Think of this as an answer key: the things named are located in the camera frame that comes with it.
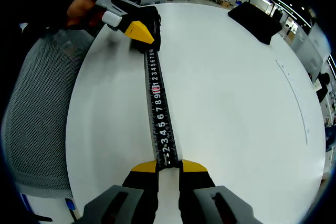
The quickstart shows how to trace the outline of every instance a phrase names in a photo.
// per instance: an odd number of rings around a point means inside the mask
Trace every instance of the human hand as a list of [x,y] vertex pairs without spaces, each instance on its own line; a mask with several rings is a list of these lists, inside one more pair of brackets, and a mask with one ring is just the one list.
[[94,9],[96,0],[74,0],[67,11],[66,27],[97,25],[105,12],[102,8]]

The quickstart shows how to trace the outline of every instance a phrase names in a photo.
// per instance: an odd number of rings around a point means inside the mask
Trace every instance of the mesh chair back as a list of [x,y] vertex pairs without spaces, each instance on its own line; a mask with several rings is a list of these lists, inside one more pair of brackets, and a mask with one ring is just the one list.
[[93,37],[60,30],[29,51],[3,118],[7,166],[20,193],[71,197],[65,136],[67,114],[81,64]]

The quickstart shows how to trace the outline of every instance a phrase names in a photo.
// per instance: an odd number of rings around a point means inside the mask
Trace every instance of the yellow tab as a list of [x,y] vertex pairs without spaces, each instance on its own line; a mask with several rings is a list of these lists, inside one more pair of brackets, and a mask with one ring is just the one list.
[[131,39],[139,40],[148,44],[154,42],[154,38],[147,27],[140,21],[133,21],[125,31],[125,35]]
[[156,160],[139,164],[132,169],[132,172],[155,173],[155,170],[156,170]]
[[207,169],[196,162],[191,162],[189,160],[182,160],[183,172],[184,173],[197,173],[197,172],[207,172]]

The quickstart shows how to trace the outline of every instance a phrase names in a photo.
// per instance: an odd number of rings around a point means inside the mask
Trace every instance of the tape measure numbers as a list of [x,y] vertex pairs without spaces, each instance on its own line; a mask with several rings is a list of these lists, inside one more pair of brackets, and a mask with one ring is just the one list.
[[158,53],[148,49],[144,54],[152,141],[159,170],[179,166],[172,123],[169,116]]

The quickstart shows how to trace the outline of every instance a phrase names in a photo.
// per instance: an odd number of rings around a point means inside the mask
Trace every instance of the white table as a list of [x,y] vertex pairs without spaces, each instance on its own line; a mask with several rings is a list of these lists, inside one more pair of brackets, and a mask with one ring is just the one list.
[[[157,8],[180,158],[207,167],[259,221],[297,223],[318,191],[325,150],[321,109],[304,67],[279,35],[264,45],[222,8]],[[143,56],[121,32],[103,28],[81,67],[66,154],[81,213],[133,166],[154,159]],[[178,197],[178,170],[162,171],[155,223],[182,223]]]

